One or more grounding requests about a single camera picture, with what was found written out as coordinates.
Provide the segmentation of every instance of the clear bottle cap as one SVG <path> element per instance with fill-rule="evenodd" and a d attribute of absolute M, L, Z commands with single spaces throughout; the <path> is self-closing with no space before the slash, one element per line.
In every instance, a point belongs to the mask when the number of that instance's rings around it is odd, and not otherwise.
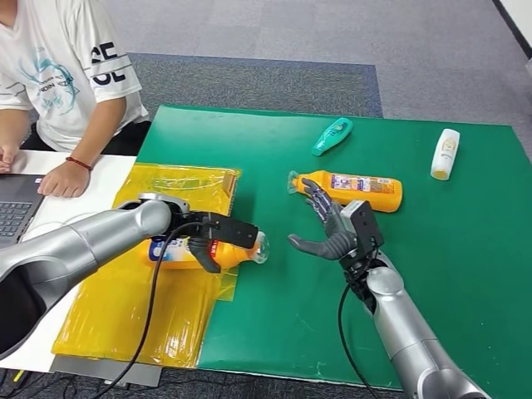
<path fill-rule="evenodd" d="M 294 194 L 297 192 L 297 180 L 299 179 L 300 174 L 295 170 L 292 170 L 288 173 L 288 194 Z"/>
<path fill-rule="evenodd" d="M 255 241 L 255 246 L 251 250 L 250 259 L 256 262 L 257 264 L 263 264 L 269 256 L 269 241 L 262 231 L 259 231 L 257 234 L 257 240 Z"/>

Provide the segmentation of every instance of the laptop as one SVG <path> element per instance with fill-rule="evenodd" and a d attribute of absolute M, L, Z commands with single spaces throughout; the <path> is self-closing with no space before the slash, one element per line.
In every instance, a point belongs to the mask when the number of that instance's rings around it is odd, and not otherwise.
<path fill-rule="evenodd" d="M 42 175 L 0 175 L 0 248 L 19 242 L 45 198 Z"/>

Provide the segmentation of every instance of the white t-shirt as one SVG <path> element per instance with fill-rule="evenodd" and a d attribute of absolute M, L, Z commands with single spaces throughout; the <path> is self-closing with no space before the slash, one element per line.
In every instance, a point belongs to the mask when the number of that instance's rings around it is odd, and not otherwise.
<path fill-rule="evenodd" d="M 140 88 L 100 0 L 18 0 L 14 27 L 0 24 L 0 110 L 35 108 L 54 150 L 73 150 L 101 101 L 126 97 L 118 132 L 146 121 Z"/>

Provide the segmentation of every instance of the orange bottle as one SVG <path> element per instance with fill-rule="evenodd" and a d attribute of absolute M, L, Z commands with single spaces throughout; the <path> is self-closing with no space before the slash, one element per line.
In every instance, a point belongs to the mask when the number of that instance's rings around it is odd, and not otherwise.
<path fill-rule="evenodd" d="M 202 268 L 194 255 L 188 249 L 188 238 L 175 239 L 165 252 L 161 268 L 165 269 L 191 269 Z M 138 251 L 143 262 L 148 266 L 155 266 L 161 255 L 162 242 L 152 242 L 149 239 L 139 245 Z M 268 259 L 269 244 L 266 234 L 259 231 L 255 245 L 252 249 L 237 247 L 232 244 L 214 241 L 211 246 L 211 256 L 222 270 L 234 268 L 246 260 L 263 264 Z"/>
<path fill-rule="evenodd" d="M 395 212 L 403 198 L 403 185 L 395 179 L 344 175 L 317 170 L 307 175 L 294 171 L 288 175 L 288 192 L 306 194 L 303 178 L 320 185 L 333 200 L 347 205 L 352 200 L 369 201 L 373 210 Z"/>

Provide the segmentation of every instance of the red bracelet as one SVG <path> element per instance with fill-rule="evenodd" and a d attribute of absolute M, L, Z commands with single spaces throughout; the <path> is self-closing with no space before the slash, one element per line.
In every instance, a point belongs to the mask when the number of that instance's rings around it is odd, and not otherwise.
<path fill-rule="evenodd" d="M 72 158 L 72 156 L 67 156 L 66 160 L 68 162 L 73 162 L 73 163 L 78 164 L 79 166 L 83 166 L 85 169 L 88 170 L 89 172 L 92 172 L 92 166 L 85 164 L 85 163 L 81 162 L 81 160 L 76 160 L 76 159 Z"/>

